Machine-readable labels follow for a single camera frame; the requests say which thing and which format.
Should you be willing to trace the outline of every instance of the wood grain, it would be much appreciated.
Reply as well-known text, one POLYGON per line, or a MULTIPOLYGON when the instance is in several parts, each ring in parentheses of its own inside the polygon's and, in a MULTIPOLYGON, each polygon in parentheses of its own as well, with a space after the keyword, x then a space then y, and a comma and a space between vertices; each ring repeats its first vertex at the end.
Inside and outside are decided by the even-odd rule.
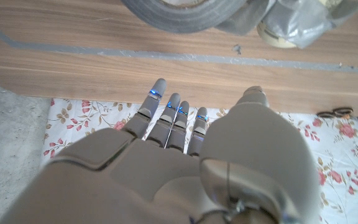
POLYGON ((303 50, 271 47, 256 30, 245 37, 216 29, 169 34, 136 18, 120 0, 0 0, 0 29, 24 42, 358 66, 358 14, 303 50), (240 56, 232 51, 236 44, 240 56))
POLYGON ((277 111, 353 106, 358 114, 358 73, 62 54, 0 41, 0 86, 19 94, 140 103, 160 77, 166 96, 179 92, 191 106, 230 108, 246 88, 261 85, 277 111))

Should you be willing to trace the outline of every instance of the tape roll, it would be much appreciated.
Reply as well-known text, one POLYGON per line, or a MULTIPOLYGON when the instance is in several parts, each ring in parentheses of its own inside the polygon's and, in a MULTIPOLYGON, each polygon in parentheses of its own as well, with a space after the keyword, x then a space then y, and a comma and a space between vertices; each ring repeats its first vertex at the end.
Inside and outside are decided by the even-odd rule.
POLYGON ((139 19, 174 33, 192 33, 217 26, 246 3, 246 0, 194 0, 194 4, 175 5, 168 3, 169 0, 121 1, 139 19))

